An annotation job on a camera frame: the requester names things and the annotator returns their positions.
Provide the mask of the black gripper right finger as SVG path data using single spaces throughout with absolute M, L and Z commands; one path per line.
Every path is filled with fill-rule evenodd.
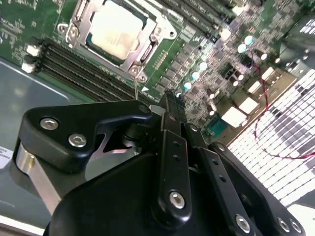
M 207 145 L 191 123 L 182 126 L 198 193 L 217 236 L 304 236 L 303 226 L 220 142 Z

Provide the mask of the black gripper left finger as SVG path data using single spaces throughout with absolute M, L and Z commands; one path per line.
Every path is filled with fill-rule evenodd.
M 157 158 L 151 211 L 158 223 L 187 223 L 192 215 L 186 121 L 181 96 L 167 91 L 157 106 L 138 100 L 28 110 L 14 165 L 53 216 L 73 189 L 145 154 Z

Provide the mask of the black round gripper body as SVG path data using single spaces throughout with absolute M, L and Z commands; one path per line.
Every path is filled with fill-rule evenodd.
M 151 211 L 157 158 L 129 159 L 70 191 L 45 230 L 47 236 L 228 236 L 209 183 L 190 171 L 192 216 L 176 231 L 163 228 Z

